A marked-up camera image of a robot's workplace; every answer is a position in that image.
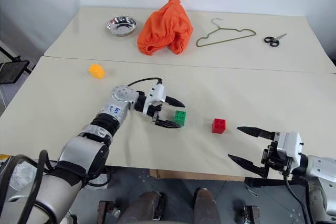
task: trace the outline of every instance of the yellow object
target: yellow object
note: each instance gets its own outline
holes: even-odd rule
[[[92,64],[89,68],[90,74],[98,79],[102,79],[105,75],[103,67],[99,64]]]
[[[0,154],[0,161],[2,162],[3,160],[5,161],[6,159],[8,159],[10,156],[9,155],[5,155],[5,154]]]

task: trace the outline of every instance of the black cable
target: black cable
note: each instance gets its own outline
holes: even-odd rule
[[[299,197],[293,192],[292,188],[290,187],[289,183],[288,183],[288,180],[287,180],[287,176],[284,175],[284,181],[285,181],[285,184],[286,184],[286,188],[288,189],[289,193],[294,197],[294,199],[297,200],[297,202],[300,204],[301,206],[301,209],[302,209],[302,213],[303,213],[303,218],[304,218],[304,222],[306,224],[309,224],[308,222],[308,218],[307,218],[307,214],[306,214],[306,209],[304,207],[304,204],[302,203],[302,201],[299,199]]]
[[[45,164],[46,164],[46,166],[47,166],[47,168],[48,168],[48,172],[51,172],[53,169],[54,169],[54,167],[51,165],[51,163],[50,163],[50,160],[49,160],[49,156],[48,156],[48,152],[46,151],[46,160],[45,160]]]
[[[29,196],[26,200],[25,206],[21,212],[18,224],[25,224],[29,218],[30,212],[34,206],[38,191],[40,189],[40,185],[42,182],[43,171],[44,171],[44,164],[46,163],[48,158],[48,153],[46,150],[42,150],[38,157],[36,175],[34,178],[33,185],[31,187]]]
[[[14,169],[16,167],[17,164],[19,164],[20,162],[26,161],[27,163],[33,165],[33,166],[37,166],[36,162],[32,159],[30,159],[29,157],[25,156],[25,155],[16,155],[14,157],[11,158],[10,163],[8,163],[6,169],[4,170],[3,173],[3,177],[1,179],[1,186],[0,186],[0,215],[2,212],[2,209],[4,207],[4,203],[5,203],[5,199],[6,199],[6,195],[7,195],[7,190],[9,187],[9,181],[10,178],[14,172]]]
[[[151,77],[151,78],[145,78],[145,79],[141,79],[141,80],[132,82],[132,83],[128,84],[128,87],[129,87],[129,86],[132,86],[133,84],[136,84],[136,83],[138,83],[138,82],[142,82],[142,81],[150,81],[150,80],[158,80],[157,84],[161,84],[161,83],[162,83],[162,79],[161,79],[161,78],[159,78],[159,77]]]
[[[111,175],[110,169],[108,169],[106,166],[105,166],[105,170],[106,170],[106,175],[107,175],[107,181],[105,183],[94,184],[94,183],[88,182],[88,185],[93,186],[93,187],[101,187],[101,186],[107,185],[110,182],[112,175]]]
[[[12,177],[12,174],[14,172],[14,169],[15,167],[19,164],[19,163],[22,163],[24,161],[26,161],[27,163],[35,166],[38,170],[39,170],[39,173],[41,171],[42,175],[43,175],[43,172],[45,173],[49,173],[49,170],[45,169],[44,168],[44,164],[47,165],[48,168],[51,168],[53,169],[50,161],[49,161],[49,158],[48,158],[48,153],[46,150],[43,150],[41,153],[40,153],[40,158],[41,158],[41,155],[44,157],[43,158],[43,163],[41,163],[41,165],[39,166],[39,164],[37,164],[34,160],[32,160],[31,158],[25,156],[25,155],[16,155],[16,156],[13,156],[11,159],[10,159],[10,163],[8,163],[6,169],[3,171],[3,177],[1,179],[1,187],[0,187],[0,215],[2,213],[2,210],[3,210],[3,207],[4,207],[4,203],[5,203],[5,199],[6,199],[6,195],[7,195],[7,190],[8,190],[8,187],[9,187],[9,182],[10,182],[10,178]],[[39,176],[37,177],[37,171],[36,171],[36,176],[35,176],[35,180],[34,180],[34,183],[33,183],[33,186],[32,186],[32,189],[34,187],[36,187],[38,181],[36,181],[36,178],[39,179]],[[31,193],[29,194],[28,196],[28,199],[26,201],[26,204],[28,203],[28,201],[30,199],[32,199],[33,197],[31,197]]]

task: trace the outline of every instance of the metal bowl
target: metal bowl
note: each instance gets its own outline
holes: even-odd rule
[[[106,24],[106,29],[112,34],[122,37],[132,33],[135,30],[137,23],[132,17],[129,16],[119,16],[111,19]]]

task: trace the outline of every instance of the orange cloth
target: orange cloth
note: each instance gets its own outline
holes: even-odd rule
[[[180,54],[187,47],[193,27],[180,0],[169,0],[147,19],[138,36],[138,48],[145,55],[165,46]]]

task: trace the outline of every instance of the red cube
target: red cube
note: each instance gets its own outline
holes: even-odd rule
[[[222,134],[225,131],[225,129],[226,129],[225,120],[215,118],[214,122],[212,123],[212,133]]]

